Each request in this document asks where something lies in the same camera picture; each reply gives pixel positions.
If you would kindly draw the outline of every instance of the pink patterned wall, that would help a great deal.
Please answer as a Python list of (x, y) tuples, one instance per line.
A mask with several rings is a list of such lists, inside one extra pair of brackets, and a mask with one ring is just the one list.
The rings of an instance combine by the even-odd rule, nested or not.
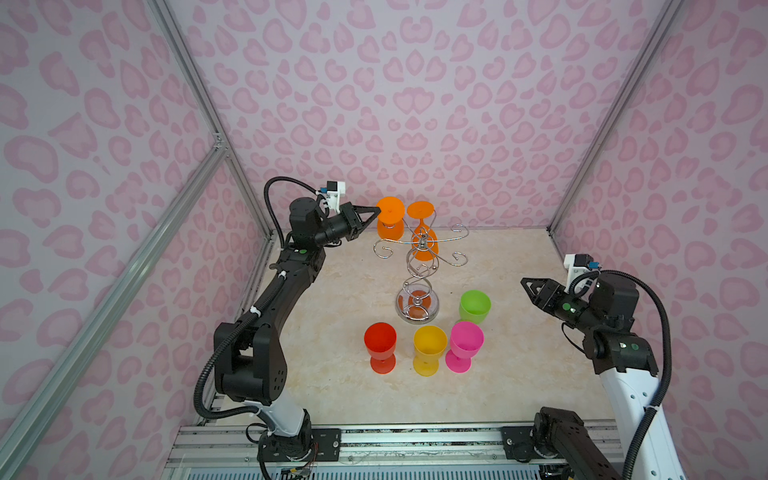
[(764, 0), (691, 2), (556, 236), (664, 301), (664, 408), (692, 480), (768, 475), (766, 25)]
[(152, 478), (179, 426), (213, 332), (239, 312), (262, 246), (226, 165), (31, 457), (24, 480)]
[(210, 149), (141, 0), (0, 7), (0, 436)]
[[(546, 225), (661, 0), (171, 2), (247, 173)], [(285, 220), (298, 190), (276, 186)]]

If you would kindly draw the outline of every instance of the black mounting plate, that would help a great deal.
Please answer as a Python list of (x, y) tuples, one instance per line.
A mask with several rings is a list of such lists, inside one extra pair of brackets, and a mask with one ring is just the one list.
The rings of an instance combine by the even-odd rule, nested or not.
[(531, 460), (544, 458), (533, 448), (531, 429), (533, 429), (533, 425), (529, 427), (502, 427), (502, 444), (507, 460), (527, 463)]
[[(341, 446), (340, 429), (312, 429), (312, 441), (317, 444), (317, 457), (315, 462), (338, 462)], [(279, 451), (275, 445), (268, 442), (263, 449), (265, 462), (295, 462)]]

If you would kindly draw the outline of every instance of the beige table surface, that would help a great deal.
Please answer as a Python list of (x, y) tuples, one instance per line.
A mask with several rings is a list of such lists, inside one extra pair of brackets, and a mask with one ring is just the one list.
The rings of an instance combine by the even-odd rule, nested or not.
[[(450, 233), (437, 230), (440, 238)], [(398, 245), (383, 260), (373, 253), (376, 240), (375, 230), (366, 231), (351, 243), (326, 249), (317, 281), (283, 328), (286, 389), (310, 412), (314, 425), (531, 421), (542, 406), (571, 409), (583, 419), (614, 418), (591, 362), (563, 338), (558, 320), (531, 304), (520, 285), (523, 276), (565, 281), (545, 230), (476, 230), (463, 240), (441, 244), (442, 256), (450, 258), (449, 252), (458, 250), (469, 262), (461, 267), (441, 264), (430, 277), (440, 301), (431, 324), (449, 334), (466, 290), (486, 292), (493, 308), (482, 324), (485, 345), (472, 369), (453, 373), (443, 358), (439, 371), (428, 378), (412, 367), (418, 327), (401, 320), (394, 307), (395, 294), (409, 276), (407, 247)], [(267, 271), (262, 288), (273, 274)], [(397, 366), (384, 376), (371, 370), (362, 340), (376, 322), (390, 323), (398, 336)], [(580, 333), (566, 330), (581, 343)], [(225, 399), (223, 407), (235, 405)], [(239, 415), (217, 424), (252, 421)]]

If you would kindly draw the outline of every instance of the perforated metal strip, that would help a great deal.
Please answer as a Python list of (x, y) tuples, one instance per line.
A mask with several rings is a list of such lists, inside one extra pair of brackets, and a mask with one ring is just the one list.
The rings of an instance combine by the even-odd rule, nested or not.
[[(269, 468), (274, 478), (278, 469)], [(188, 480), (263, 480), (255, 468), (193, 468)], [(536, 465), (318, 466), (308, 480), (541, 480)]]

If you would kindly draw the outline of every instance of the green cup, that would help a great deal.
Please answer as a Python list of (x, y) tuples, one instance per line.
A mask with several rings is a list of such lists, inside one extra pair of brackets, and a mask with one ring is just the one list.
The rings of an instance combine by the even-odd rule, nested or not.
[(480, 290), (464, 292), (458, 304), (458, 315), (466, 322), (482, 323), (491, 311), (491, 299)]

